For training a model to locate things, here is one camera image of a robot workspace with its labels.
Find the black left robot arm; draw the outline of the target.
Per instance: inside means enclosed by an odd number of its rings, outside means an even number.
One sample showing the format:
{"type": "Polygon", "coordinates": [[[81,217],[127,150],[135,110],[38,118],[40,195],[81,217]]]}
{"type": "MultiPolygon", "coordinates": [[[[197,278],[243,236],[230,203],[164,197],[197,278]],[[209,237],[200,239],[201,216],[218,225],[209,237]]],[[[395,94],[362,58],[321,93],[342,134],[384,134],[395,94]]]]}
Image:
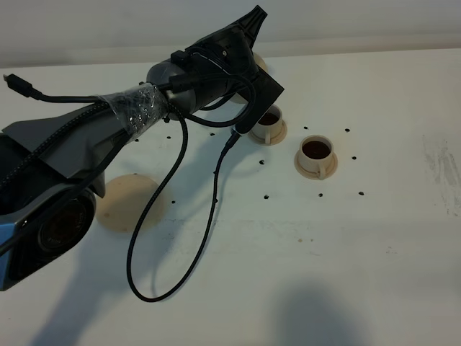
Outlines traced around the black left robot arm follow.
{"type": "Polygon", "coordinates": [[[228,152],[283,93],[255,61],[267,13],[248,14],[150,68],[131,89],[50,96],[15,74],[24,97],[77,109],[12,123],[1,131],[1,289],[8,290],[78,244],[89,230],[104,172],[122,148],[161,120],[229,128],[228,152]]]}

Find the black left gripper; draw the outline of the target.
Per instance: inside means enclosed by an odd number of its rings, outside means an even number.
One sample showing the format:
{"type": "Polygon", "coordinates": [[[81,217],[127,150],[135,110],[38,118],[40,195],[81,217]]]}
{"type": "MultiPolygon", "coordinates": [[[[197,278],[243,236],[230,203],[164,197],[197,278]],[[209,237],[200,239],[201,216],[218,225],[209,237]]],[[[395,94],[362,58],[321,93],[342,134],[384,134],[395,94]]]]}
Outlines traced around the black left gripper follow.
{"type": "Polygon", "coordinates": [[[207,58],[201,78],[202,110],[214,110],[234,94],[247,102],[240,115],[221,122],[201,120],[211,128],[224,128],[237,123],[249,132],[283,93],[284,88],[260,67],[253,46],[267,13],[256,5],[230,25],[239,30],[218,30],[201,39],[201,54],[207,58]]]}

